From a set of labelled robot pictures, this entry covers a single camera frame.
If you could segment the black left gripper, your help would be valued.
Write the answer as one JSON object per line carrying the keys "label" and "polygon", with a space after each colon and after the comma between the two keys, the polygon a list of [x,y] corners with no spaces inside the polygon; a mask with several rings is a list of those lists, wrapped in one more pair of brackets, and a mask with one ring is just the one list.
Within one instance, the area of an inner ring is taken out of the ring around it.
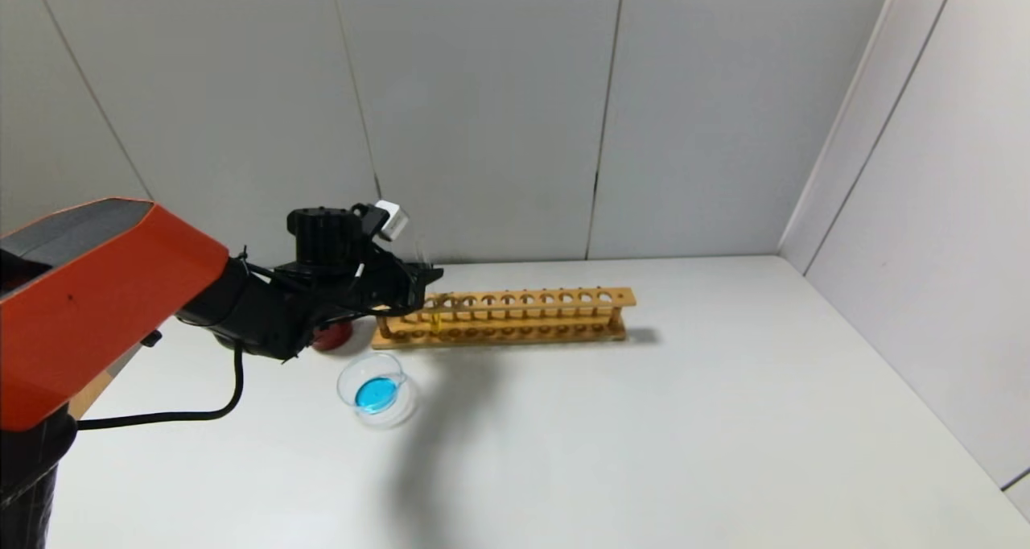
{"label": "black left gripper", "polygon": [[393,253],[377,250],[360,274],[360,308],[374,315],[413,313],[423,306],[428,286],[443,275],[442,267],[409,264]]}

